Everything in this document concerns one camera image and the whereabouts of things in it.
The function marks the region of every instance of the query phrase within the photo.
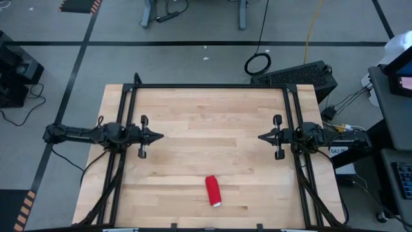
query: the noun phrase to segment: wooden tabletop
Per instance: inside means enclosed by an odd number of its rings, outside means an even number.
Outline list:
[[[105,123],[116,121],[121,89],[122,85],[106,86],[99,113]],[[313,86],[298,86],[298,94],[304,121],[321,125]],[[116,227],[177,223],[178,227],[256,228],[262,223],[264,228],[304,228],[290,148],[285,145],[286,158],[275,160],[276,148],[257,138],[273,128],[275,114],[283,116],[282,127],[287,127],[281,90],[138,89],[136,125],[142,114],[148,116],[149,128],[165,137],[147,147],[146,159],[137,157],[140,145],[128,149]],[[102,147],[93,145],[88,162],[101,153]],[[86,173],[73,222],[82,220],[100,197],[108,157]],[[318,154],[312,155],[312,163],[319,196],[343,222],[332,165]],[[215,175],[220,185],[222,203],[217,208],[209,204],[208,175]],[[315,224],[310,197],[308,204]]]

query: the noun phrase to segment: computer keyboard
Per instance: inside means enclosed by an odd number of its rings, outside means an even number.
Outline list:
[[[412,199],[412,163],[396,162],[392,164],[397,175],[399,188],[405,199]]]
[[[318,65],[303,66],[284,72],[268,73],[258,79],[259,84],[313,84],[315,87],[323,86],[327,83],[324,71]]]

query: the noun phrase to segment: red cylinder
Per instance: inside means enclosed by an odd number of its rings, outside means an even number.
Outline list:
[[[214,175],[206,177],[206,188],[207,193],[209,194],[209,201],[211,206],[218,207],[221,204],[220,189],[218,180]]]

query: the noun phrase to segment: black cable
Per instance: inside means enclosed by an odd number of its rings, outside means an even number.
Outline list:
[[[34,86],[38,86],[38,85],[41,86],[40,92],[39,92],[38,94],[33,93],[33,87],[34,87]],[[30,116],[30,114],[34,111],[34,109],[38,108],[39,106],[43,105],[43,104],[46,102],[46,99],[42,96],[43,90],[44,90],[44,85],[41,84],[41,83],[37,83],[37,84],[33,85],[32,87],[30,87],[30,94],[32,94],[34,97],[26,97],[26,98],[27,98],[27,99],[43,99],[43,101],[40,102],[38,105],[34,106],[34,107],[27,113],[27,115],[26,115],[26,117],[24,118],[24,120],[23,120],[22,123],[18,124],[18,123],[16,123],[16,122],[11,121],[10,119],[7,119],[4,111],[3,111],[3,110],[0,110],[0,113],[1,113],[1,115],[3,116],[3,119],[4,119],[5,121],[13,124],[14,126],[17,126],[17,127],[20,127],[20,126],[24,125],[24,124],[26,123],[28,117]]]
[[[330,95],[330,94],[328,94],[328,96],[327,96],[327,98],[326,98],[326,105],[324,106],[324,110],[323,110],[323,111],[325,111],[325,110],[328,108],[329,95]]]
[[[384,209],[384,211],[386,213],[388,213],[389,215],[391,215],[391,217],[393,217],[394,219],[398,220],[400,223],[402,223],[404,226],[410,227],[412,228],[412,225],[409,224],[408,222],[406,222],[405,220],[401,219],[400,217],[396,216],[394,213],[392,213],[392,211],[390,211],[387,207],[385,207],[384,205],[382,205],[377,199],[375,199],[375,197],[364,187],[362,186],[362,184],[359,184],[358,182],[354,181],[351,179],[351,181],[358,185],[359,187],[361,187],[374,201],[375,203],[377,203],[380,207],[382,207]]]
[[[72,161],[70,161],[70,160],[67,159],[66,157],[58,154],[53,148],[51,149],[51,151],[52,151],[54,154],[56,154],[58,157],[64,159],[65,161],[69,162],[71,165],[75,166],[76,168],[79,168],[80,170],[82,170],[82,171],[84,172],[84,170],[83,170],[81,167],[77,166],[76,164],[74,164]]]
[[[269,5],[269,0],[266,1],[265,16],[263,16],[263,23],[262,23],[262,28],[261,28],[261,31],[260,31],[259,42],[258,42],[258,44],[257,44],[256,52],[255,52],[255,54],[254,54],[251,58],[249,58],[249,59],[246,61],[246,64],[245,64],[245,67],[244,67],[245,72],[246,72],[247,74],[251,75],[251,76],[264,74],[265,72],[267,72],[267,71],[269,70],[270,65],[272,65],[272,59],[270,58],[269,54],[267,54],[267,53],[258,53],[259,48],[260,48],[260,44],[261,44],[261,40],[262,40],[263,29],[264,29],[264,27],[265,27],[266,14],[267,14],[267,12],[268,12],[268,5]],[[268,63],[266,64],[266,66],[265,66],[262,70],[260,70],[260,71],[258,71],[258,72],[250,72],[250,71],[248,70],[249,63],[250,63],[253,59],[255,59],[256,57],[261,57],[261,56],[266,57],[266,59],[267,59],[267,61],[268,61]]]
[[[292,142],[292,144],[299,145],[302,149],[304,149],[308,153],[311,153],[311,154],[320,153],[321,155],[326,157],[329,160],[329,162],[332,164],[333,172],[334,172],[335,177],[336,177],[336,168],[335,168],[335,165],[333,164],[332,159],[329,157],[329,155],[325,154],[325,152],[319,150],[318,148],[316,148],[315,150],[310,150],[310,149],[306,148],[305,146],[303,146],[302,144],[300,144],[298,142]],[[338,188],[338,192],[339,192],[339,198],[341,199],[343,210],[344,210],[344,213],[345,213],[345,221],[343,222],[343,224],[346,225],[349,222],[349,217],[350,217],[349,216],[349,211],[348,211],[348,207],[346,206],[345,202],[343,201],[342,194],[341,194],[341,191],[340,191],[339,188]]]
[[[92,164],[94,164],[96,161],[98,161],[100,158],[102,158],[106,153],[107,153],[107,151],[104,151],[101,155],[99,155],[97,158],[95,158],[93,161],[91,161],[89,165],[86,166],[86,168],[84,169],[83,174],[80,178],[80,185],[82,185],[84,174],[86,174],[86,172],[90,168],[90,166]]]
[[[257,49],[255,52],[255,55],[258,53],[259,51],[259,47],[260,47],[260,42],[262,40],[262,34],[263,34],[263,29],[265,27],[265,22],[266,22],[266,14],[268,12],[268,5],[269,5],[269,0],[266,1],[266,8],[265,8],[265,15],[263,16],[263,23],[262,23],[262,28],[260,29],[260,36],[259,36],[259,43],[257,44]]]
[[[178,11],[178,13],[179,14],[181,14],[181,13],[183,13],[183,12],[185,12],[187,9],[188,9],[188,7],[189,7],[189,2],[188,2],[188,0],[185,0],[185,2],[186,2],[186,7],[181,11],[181,12],[179,12]],[[165,0],[165,11],[166,11],[166,14],[170,14],[170,12],[169,12],[169,0]]]
[[[337,103],[337,104],[334,104],[333,106],[338,106],[338,105],[342,104],[344,101],[346,101],[346,99],[348,99],[348,97],[351,97],[351,96],[352,96],[350,99],[347,100],[347,101],[350,101],[354,96],[356,96],[359,92],[363,91],[365,88],[366,88],[366,87],[363,87],[363,88],[361,88],[360,90],[356,91],[355,93],[349,94],[349,95],[346,96],[342,101],[340,101],[340,102]]]
[[[338,110],[337,110],[337,115],[339,115],[340,113],[342,113],[342,111],[347,107],[347,106],[349,106],[353,101],[355,101],[358,97],[360,97],[361,95],[362,95],[362,93],[364,93],[364,92],[367,92],[367,91],[369,91],[370,89],[369,88],[366,88],[364,91],[362,91],[362,92],[360,92],[359,94],[358,94],[358,96],[356,96],[352,101],[350,101],[350,102],[346,102],[345,104],[343,104]]]

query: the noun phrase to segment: black floor stripe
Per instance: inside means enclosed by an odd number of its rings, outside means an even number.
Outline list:
[[[90,41],[86,46],[257,46],[258,41]],[[334,42],[313,41],[309,46],[331,47],[381,47],[386,42]],[[7,42],[8,46],[83,46],[84,42],[78,41],[14,41]],[[305,41],[262,41],[261,46],[305,46]]]
[[[394,37],[393,32],[391,27],[389,26],[388,20],[386,19],[384,12],[382,11],[382,8],[379,5],[378,0],[372,0],[373,5],[375,6],[375,9],[379,15],[380,21],[384,25],[385,31],[390,39]]]
[[[75,84],[77,74],[80,70],[80,66],[82,64],[84,54],[86,53],[86,48],[88,46],[88,41],[90,40],[90,36],[91,36],[91,32],[93,31],[93,27],[95,26],[96,18],[97,18],[99,9],[100,9],[100,7],[97,9],[96,13],[94,13],[91,16],[88,29],[86,31],[86,34],[84,35],[83,42],[82,42],[80,50],[79,50],[79,54],[77,55],[75,64],[74,64],[73,69],[71,71],[69,81],[68,81],[67,86],[66,86],[66,90],[64,91],[64,95],[63,95],[62,101],[61,101],[60,106],[59,106],[59,110],[58,110],[57,115],[56,115],[55,123],[61,123],[62,120],[63,120],[64,112],[66,111],[67,105],[69,103],[71,91],[73,90],[73,86]],[[49,162],[50,153],[52,152],[52,148],[53,148],[53,145],[51,145],[51,144],[46,145],[46,147],[43,151],[43,155],[42,155],[41,160],[40,160],[39,167],[37,168],[36,174],[34,176],[31,190],[35,191],[36,193],[38,192],[38,190],[40,188],[41,180],[43,179],[44,172],[46,171],[47,163]]]

